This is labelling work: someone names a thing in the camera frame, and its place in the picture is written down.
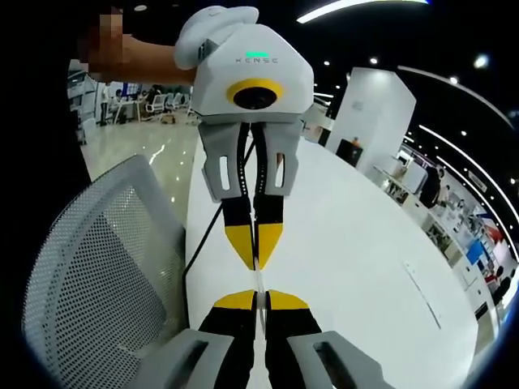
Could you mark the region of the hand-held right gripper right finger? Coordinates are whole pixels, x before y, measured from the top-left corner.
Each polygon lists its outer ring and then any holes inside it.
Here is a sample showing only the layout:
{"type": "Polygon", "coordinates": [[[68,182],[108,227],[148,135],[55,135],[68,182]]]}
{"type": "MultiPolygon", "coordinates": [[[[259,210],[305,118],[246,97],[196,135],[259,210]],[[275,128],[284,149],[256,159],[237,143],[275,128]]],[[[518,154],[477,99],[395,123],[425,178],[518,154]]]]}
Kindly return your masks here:
{"type": "Polygon", "coordinates": [[[379,362],[336,331],[322,331],[308,304],[266,292],[265,363],[273,388],[390,388],[379,362]]]}

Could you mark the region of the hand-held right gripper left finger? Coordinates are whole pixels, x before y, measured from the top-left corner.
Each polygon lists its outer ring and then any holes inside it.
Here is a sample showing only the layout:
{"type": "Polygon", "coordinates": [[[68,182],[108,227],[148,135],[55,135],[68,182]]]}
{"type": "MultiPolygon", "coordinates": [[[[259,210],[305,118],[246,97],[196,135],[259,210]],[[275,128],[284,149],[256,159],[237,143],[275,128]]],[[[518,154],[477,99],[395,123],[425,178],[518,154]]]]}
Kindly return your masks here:
{"type": "Polygon", "coordinates": [[[187,328],[141,362],[137,388],[244,388],[254,363],[257,292],[215,302],[199,329],[187,328]]]}

